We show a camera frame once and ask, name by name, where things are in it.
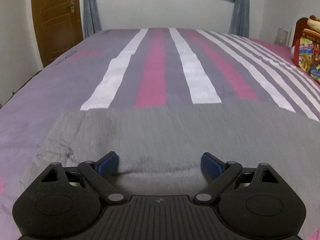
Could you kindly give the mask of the grey right curtain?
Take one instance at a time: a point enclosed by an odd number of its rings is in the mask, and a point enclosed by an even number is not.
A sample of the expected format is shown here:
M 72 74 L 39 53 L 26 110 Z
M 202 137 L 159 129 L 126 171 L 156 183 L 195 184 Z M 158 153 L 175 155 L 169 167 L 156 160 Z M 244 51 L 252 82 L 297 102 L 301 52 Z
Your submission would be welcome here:
M 250 0 L 235 0 L 229 33 L 249 37 Z

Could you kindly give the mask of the brown wooden door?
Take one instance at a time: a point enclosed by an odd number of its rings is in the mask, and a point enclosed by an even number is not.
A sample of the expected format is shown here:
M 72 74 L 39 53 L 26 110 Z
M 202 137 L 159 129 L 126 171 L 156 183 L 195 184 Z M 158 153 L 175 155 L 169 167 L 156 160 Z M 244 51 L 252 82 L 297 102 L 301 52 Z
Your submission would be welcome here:
M 79 0 L 31 0 L 31 9 L 44 67 L 83 40 Z

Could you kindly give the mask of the grey fleece pants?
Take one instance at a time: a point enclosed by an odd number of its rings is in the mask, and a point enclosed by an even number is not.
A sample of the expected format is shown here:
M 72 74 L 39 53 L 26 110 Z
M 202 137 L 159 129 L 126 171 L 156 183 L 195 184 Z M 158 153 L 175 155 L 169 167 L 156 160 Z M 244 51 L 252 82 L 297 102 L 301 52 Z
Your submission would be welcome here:
M 210 183 L 203 153 L 244 167 L 270 164 L 306 205 L 300 237 L 319 238 L 319 122 L 267 103 L 65 112 L 51 125 L 20 184 L 52 162 L 76 166 L 119 156 L 110 182 L 125 194 L 195 195 Z

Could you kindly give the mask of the grey curtain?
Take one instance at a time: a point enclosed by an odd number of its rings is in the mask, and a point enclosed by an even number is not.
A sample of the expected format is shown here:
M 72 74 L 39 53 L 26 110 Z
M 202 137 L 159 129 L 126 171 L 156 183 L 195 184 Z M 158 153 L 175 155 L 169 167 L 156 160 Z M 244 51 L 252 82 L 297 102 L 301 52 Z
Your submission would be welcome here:
M 250 0 L 235 0 L 229 33 L 249 37 Z
M 84 38 L 102 30 L 97 0 L 83 0 L 83 31 Z

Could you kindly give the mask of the striped purple pink bedsheet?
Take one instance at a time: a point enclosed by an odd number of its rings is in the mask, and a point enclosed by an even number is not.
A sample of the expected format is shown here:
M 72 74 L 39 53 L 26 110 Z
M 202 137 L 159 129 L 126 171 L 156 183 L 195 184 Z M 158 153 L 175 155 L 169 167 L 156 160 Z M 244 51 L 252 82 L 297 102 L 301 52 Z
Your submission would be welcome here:
M 101 31 L 62 54 L 1 109 L 1 239 L 55 119 L 90 109 L 146 109 L 252 100 L 319 122 L 319 85 L 289 63 L 289 49 L 235 35 L 178 28 Z

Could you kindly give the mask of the white wall socket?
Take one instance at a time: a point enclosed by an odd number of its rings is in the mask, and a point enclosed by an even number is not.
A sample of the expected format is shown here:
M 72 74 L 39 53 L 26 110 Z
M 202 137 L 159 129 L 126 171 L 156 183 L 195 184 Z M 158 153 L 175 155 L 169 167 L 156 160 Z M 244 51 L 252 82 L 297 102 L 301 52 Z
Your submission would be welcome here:
M 279 28 L 276 39 L 275 39 L 275 44 L 279 46 L 285 46 L 287 44 L 288 35 L 289 35 L 288 31 L 282 28 Z

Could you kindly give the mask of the grey left curtain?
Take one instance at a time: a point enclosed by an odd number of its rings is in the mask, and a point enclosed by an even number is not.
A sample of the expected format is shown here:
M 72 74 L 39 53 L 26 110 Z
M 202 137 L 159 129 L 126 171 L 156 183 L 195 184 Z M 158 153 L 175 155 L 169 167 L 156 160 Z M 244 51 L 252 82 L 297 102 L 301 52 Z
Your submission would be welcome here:
M 97 0 L 83 0 L 83 31 L 84 38 L 102 30 Z

